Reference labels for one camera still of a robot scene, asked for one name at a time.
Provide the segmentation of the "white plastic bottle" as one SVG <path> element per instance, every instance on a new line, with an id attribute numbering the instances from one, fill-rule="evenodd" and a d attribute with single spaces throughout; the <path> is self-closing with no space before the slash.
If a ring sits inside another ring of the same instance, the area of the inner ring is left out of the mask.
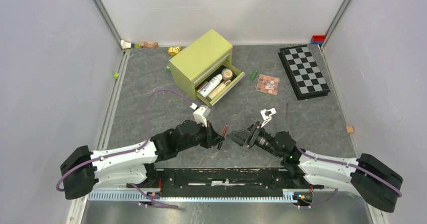
<path id="1" fill-rule="evenodd" d="M 222 79 L 221 74 L 216 75 L 199 90 L 199 93 L 203 97 L 207 97 L 221 83 Z"/>

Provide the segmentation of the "pink eyeshadow palette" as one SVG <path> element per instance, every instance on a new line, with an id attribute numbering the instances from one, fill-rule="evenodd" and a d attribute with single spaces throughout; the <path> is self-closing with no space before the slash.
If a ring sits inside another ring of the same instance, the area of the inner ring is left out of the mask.
<path id="1" fill-rule="evenodd" d="M 277 95 L 279 82 L 280 78 L 261 74 L 258 79 L 256 91 L 271 95 Z"/>

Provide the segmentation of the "round powder jar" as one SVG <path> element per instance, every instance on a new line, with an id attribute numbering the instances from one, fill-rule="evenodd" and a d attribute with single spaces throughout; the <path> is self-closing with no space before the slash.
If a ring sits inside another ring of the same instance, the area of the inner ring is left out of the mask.
<path id="1" fill-rule="evenodd" d="M 224 69 L 221 71 L 221 76 L 222 76 L 222 79 L 223 79 L 224 81 L 228 81 L 228 80 L 232 80 L 232 78 L 234 77 L 234 73 L 233 73 L 233 71 L 232 71 L 231 69 L 229 69 L 229 68 L 224 68 Z"/>

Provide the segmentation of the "green metal drawer box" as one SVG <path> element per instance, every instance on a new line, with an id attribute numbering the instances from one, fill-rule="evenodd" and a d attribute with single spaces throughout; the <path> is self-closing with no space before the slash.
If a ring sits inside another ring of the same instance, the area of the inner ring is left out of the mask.
<path id="1" fill-rule="evenodd" d="M 193 99 L 214 106 L 245 76 L 232 64 L 233 46 L 214 29 L 210 29 L 169 60 L 174 83 Z M 231 82 L 215 96 L 202 93 L 202 86 L 228 69 Z"/>

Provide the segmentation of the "red black lip pencil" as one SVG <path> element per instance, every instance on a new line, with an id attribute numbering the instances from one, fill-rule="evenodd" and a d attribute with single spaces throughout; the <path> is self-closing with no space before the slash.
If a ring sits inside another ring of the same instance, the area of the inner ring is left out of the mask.
<path id="1" fill-rule="evenodd" d="M 220 150 L 222 148 L 223 142 L 224 142 L 224 140 L 226 138 L 226 134 L 227 134 L 228 128 L 229 128 L 229 126 L 226 124 L 224 126 L 224 129 L 223 129 L 223 132 L 222 132 L 222 141 L 217 145 L 217 149 L 218 150 Z"/>

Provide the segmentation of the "rose gold lipstick tube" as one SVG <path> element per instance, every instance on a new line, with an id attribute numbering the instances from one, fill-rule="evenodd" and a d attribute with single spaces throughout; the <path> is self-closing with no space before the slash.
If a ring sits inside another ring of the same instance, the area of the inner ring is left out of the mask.
<path id="1" fill-rule="evenodd" d="M 205 81 L 203 84 L 201 84 L 200 86 L 199 86 L 199 88 L 197 89 L 197 91 L 198 92 L 200 92 L 204 87 L 205 87 L 205 85 L 207 84 L 208 82 L 207 81 Z"/>

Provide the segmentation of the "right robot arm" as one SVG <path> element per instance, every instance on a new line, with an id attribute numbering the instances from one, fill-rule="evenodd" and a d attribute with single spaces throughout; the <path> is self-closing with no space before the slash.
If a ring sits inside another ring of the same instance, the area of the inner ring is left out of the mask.
<path id="1" fill-rule="evenodd" d="M 296 188 L 324 186 L 350 192 L 388 213 L 394 212 L 402 196 L 403 178 L 370 154 L 361 154 L 359 158 L 319 155 L 297 146 L 289 132 L 280 131 L 272 136 L 259 122 L 233 131 L 227 138 L 244 148 L 257 146 L 280 158 Z"/>

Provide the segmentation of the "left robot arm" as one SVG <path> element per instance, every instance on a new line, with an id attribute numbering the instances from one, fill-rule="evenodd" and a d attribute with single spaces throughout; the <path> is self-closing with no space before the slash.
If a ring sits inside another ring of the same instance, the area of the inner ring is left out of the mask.
<path id="1" fill-rule="evenodd" d="M 143 141 L 126 147 L 90 151 L 81 146 L 61 164 L 57 190 L 67 200 L 78 199 L 99 188 L 132 184 L 140 188 L 159 187 L 155 163 L 177 157 L 194 146 L 209 149 L 224 141 L 209 123 L 204 126 L 186 120 Z"/>

